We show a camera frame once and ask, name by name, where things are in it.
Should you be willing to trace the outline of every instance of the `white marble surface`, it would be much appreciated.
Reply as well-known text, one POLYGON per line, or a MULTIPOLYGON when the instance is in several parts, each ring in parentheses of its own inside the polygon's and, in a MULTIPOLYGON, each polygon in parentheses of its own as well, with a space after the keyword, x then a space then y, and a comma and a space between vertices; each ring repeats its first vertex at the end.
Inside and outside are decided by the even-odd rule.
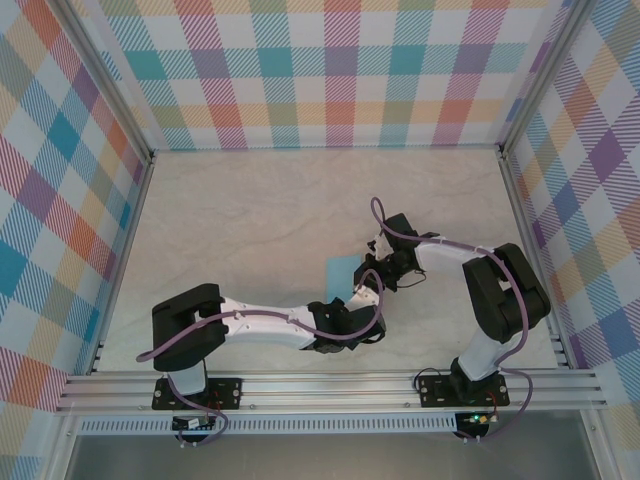
MULTIPOLYGON (((491 150, 293 150, 161 154, 99 368, 152 370, 151 308, 200 283, 247 303, 325 301, 326 260, 366 251, 387 215, 475 245, 519 243, 491 150)), ((210 370, 446 368, 476 322, 463 282, 438 274, 388 294, 387 337, 334 355, 271 345, 222 346, 210 370)), ((505 365, 555 367, 546 325, 505 365)))

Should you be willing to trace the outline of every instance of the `perforated metal strip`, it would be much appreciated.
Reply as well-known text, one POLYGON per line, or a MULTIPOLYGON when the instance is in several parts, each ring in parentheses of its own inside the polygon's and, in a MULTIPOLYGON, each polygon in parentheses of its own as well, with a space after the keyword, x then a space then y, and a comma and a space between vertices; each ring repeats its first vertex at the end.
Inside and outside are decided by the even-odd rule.
MULTIPOLYGON (((453 432, 453 413, 229 415, 225 434, 453 432)), ((209 434, 210 432, 193 432, 209 434)), ((166 416, 88 416, 79 435, 175 435, 166 416)))

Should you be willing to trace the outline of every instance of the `black mounting plate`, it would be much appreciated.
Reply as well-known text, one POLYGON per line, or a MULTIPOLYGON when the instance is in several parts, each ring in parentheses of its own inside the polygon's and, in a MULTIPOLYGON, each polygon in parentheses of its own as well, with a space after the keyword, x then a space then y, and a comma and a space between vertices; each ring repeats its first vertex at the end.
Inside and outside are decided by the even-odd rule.
POLYGON ((417 387, 420 395, 420 405, 423 408, 493 407, 493 399, 487 392, 493 393, 496 397, 498 407, 506 407, 510 403, 509 392, 502 375, 496 375, 495 381, 483 391, 471 395, 468 402, 460 401, 449 382, 449 375, 421 375, 418 377, 417 387))
MULTIPOLYGON (((209 384, 204 393, 192 395, 189 400, 212 409, 238 410, 242 396, 241 378, 208 378, 209 384)), ((152 410, 194 410, 178 400, 169 387, 169 381, 161 378, 151 402, 152 410)))

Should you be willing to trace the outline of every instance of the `plaid backdrop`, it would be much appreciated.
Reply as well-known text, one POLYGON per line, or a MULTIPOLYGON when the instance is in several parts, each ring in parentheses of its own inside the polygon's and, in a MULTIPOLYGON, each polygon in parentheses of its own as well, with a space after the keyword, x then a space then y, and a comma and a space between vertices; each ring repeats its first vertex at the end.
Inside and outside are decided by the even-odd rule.
POLYGON ((580 367, 640 478, 640 2, 600 0, 513 159, 580 367))
POLYGON ((73 3, 150 143, 192 150, 493 144, 507 91, 535 75, 571 2, 73 3), (538 21, 561 4, 544 39, 538 21))
POLYGON ((0 479, 34 476, 143 165, 44 0, 0 0, 0 479))

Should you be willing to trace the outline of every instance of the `gray floor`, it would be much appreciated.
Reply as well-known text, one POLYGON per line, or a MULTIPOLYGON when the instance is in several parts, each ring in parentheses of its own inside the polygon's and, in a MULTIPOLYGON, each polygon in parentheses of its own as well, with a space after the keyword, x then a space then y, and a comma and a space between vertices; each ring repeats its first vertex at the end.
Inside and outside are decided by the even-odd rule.
POLYGON ((228 435, 200 449, 172 437, 81 437, 67 480, 596 479, 587 445, 578 412, 528 413, 466 446, 453 434, 228 435))
MULTIPOLYGON (((404 212, 419 233, 472 245, 519 243, 492 149, 293 150, 160 154, 99 364, 151 370, 151 308, 204 282, 223 296, 280 307, 326 300, 326 263, 362 255, 378 232, 369 210, 404 212)), ((223 345, 210 370, 447 368, 477 324, 462 281, 428 280, 385 297, 388 332, 334 355, 223 345)), ((505 365, 554 368, 544 324, 505 365)))

